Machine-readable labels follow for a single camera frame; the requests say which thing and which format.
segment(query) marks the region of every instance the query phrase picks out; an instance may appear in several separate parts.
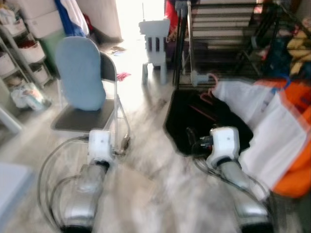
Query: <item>doorway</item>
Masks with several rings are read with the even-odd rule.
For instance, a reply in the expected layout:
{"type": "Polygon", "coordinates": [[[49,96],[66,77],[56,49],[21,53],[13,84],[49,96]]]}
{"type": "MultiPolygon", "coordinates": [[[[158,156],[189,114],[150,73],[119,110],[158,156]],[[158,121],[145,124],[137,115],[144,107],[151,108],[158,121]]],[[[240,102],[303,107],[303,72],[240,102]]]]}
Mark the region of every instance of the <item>doorway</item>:
{"type": "Polygon", "coordinates": [[[116,0],[122,39],[140,38],[138,23],[164,17],[165,0],[116,0]]]}

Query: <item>white child chair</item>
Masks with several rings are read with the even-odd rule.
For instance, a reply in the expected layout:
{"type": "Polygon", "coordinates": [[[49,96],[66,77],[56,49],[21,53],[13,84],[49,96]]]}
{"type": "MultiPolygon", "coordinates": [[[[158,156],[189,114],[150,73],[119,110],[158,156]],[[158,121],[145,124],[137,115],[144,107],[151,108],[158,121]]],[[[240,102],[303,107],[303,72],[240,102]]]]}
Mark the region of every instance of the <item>white child chair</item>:
{"type": "Polygon", "coordinates": [[[166,54],[165,43],[169,33],[170,20],[143,21],[139,24],[140,33],[145,35],[147,59],[142,64],[142,83],[146,84],[148,79],[147,65],[152,63],[154,66],[161,66],[160,82],[167,83],[166,77],[166,54]]]}

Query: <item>yellow item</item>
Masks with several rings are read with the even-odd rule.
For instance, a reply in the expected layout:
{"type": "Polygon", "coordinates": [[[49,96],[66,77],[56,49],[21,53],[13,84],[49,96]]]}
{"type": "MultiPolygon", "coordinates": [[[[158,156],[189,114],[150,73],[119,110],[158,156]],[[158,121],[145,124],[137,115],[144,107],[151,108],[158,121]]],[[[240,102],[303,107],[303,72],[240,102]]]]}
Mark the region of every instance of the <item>yellow item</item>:
{"type": "MultiPolygon", "coordinates": [[[[304,19],[304,25],[307,26],[311,32],[311,26],[307,22],[310,18],[304,19]]],[[[291,75],[297,74],[304,62],[311,61],[311,40],[307,38],[307,35],[300,31],[287,45],[288,53],[293,56],[293,62],[291,67],[291,75]]]]}

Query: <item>white plastic bag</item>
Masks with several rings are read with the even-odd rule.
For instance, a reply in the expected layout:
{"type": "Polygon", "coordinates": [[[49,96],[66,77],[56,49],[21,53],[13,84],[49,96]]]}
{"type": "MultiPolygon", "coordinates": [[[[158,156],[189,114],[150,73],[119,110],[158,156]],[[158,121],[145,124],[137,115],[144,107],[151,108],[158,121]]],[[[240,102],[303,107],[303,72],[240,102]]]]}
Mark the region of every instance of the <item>white plastic bag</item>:
{"type": "Polygon", "coordinates": [[[15,87],[11,97],[18,108],[30,107],[34,111],[41,111],[51,105],[51,101],[33,83],[15,87]]]}
{"type": "Polygon", "coordinates": [[[243,170],[273,189],[299,156],[307,133],[282,104],[280,95],[271,96],[271,87],[226,81],[218,83],[214,95],[254,133],[250,148],[240,156],[243,170]]]}

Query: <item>white box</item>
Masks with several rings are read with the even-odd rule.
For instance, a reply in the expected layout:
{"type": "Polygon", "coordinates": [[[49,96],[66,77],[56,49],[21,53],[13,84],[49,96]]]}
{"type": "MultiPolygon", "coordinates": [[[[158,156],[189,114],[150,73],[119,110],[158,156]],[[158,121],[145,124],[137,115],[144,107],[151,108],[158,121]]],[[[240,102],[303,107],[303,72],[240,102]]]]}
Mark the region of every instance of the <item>white box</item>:
{"type": "Polygon", "coordinates": [[[10,56],[5,52],[0,52],[0,75],[5,75],[15,69],[10,56]]]}
{"type": "Polygon", "coordinates": [[[7,0],[20,6],[24,19],[37,18],[57,10],[54,0],[7,0]]]}
{"type": "Polygon", "coordinates": [[[24,21],[22,19],[16,21],[15,24],[4,24],[4,27],[6,27],[6,29],[13,37],[26,30],[24,21]]]}
{"type": "Polygon", "coordinates": [[[45,57],[39,41],[36,41],[35,45],[29,48],[19,48],[19,51],[22,53],[29,64],[36,63],[45,57]]]}
{"type": "Polygon", "coordinates": [[[43,65],[40,65],[36,70],[34,70],[34,75],[39,83],[45,83],[48,79],[48,73],[43,65]]]}
{"type": "Polygon", "coordinates": [[[43,38],[64,29],[58,11],[53,11],[37,18],[27,19],[25,22],[35,38],[43,38]]]}

